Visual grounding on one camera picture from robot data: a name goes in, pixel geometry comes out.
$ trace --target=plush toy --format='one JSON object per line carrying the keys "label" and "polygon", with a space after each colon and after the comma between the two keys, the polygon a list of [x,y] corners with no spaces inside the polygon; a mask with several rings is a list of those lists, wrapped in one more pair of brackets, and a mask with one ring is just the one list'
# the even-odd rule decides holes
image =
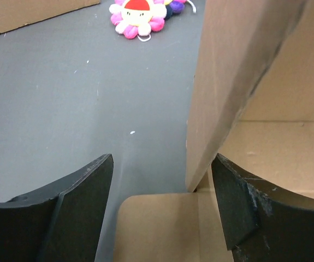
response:
{"label": "plush toy", "polygon": [[162,30],[167,15],[164,0],[115,0],[109,11],[118,34],[124,34],[127,39],[138,37],[141,41],[150,40],[152,31]]}
{"label": "plush toy", "polygon": [[193,13],[196,13],[197,9],[191,0],[164,0],[164,4],[167,7],[167,15],[165,20],[169,19],[174,14],[181,14],[185,8],[186,2],[191,5]]}

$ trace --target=brown cardboard panel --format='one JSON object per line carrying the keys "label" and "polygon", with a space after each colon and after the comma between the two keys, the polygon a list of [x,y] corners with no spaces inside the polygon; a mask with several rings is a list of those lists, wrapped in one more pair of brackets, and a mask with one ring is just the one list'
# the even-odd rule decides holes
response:
{"label": "brown cardboard panel", "polygon": [[262,79],[242,119],[314,121],[314,1]]}
{"label": "brown cardboard panel", "polygon": [[118,214],[114,262],[198,262],[197,194],[133,196]]}
{"label": "brown cardboard panel", "polygon": [[207,1],[187,128],[190,192],[300,20],[305,2]]}
{"label": "brown cardboard panel", "polygon": [[212,179],[211,166],[209,166],[202,180],[197,186],[197,192],[214,192],[214,181]]}
{"label": "brown cardboard panel", "polygon": [[114,262],[233,262],[215,192],[140,195],[120,207]]}
{"label": "brown cardboard panel", "polygon": [[100,0],[0,0],[0,33],[98,3]]}
{"label": "brown cardboard panel", "polygon": [[285,189],[314,195],[313,122],[240,121],[220,153]]}

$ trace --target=flower plush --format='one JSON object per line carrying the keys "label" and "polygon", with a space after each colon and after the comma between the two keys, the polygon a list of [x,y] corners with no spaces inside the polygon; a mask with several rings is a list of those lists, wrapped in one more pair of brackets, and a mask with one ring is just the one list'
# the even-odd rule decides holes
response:
{"label": "flower plush", "polygon": [[126,38],[148,37],[164,27],[167,8],[161,0],[115,0],[109,7],[111,22]]}

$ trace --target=cardboard flap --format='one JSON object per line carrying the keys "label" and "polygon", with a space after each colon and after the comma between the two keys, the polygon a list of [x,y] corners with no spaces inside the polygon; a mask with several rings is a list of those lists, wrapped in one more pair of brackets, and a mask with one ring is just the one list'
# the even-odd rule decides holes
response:
{"label": "cardboard flap", "polygon": [[299,22],[305,3],[207,2],[187,128],[186,186],[190,192]]}
{"label": "cardboard flap", "polygon": [[214,189],[128,198],[119,209],[114,250],[114,262],[122,261],[233,262]]}

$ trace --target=gray floor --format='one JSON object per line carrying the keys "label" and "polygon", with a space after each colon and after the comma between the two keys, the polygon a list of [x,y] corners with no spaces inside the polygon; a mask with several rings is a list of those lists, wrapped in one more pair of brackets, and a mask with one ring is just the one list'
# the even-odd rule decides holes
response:
{"label": "gray floor", "polygon": [[112,153],[97,255],[111,261],[120,203],[184,192],[204,2],[146,43],[116,34],[112,1],[0,35],[0,201]]}

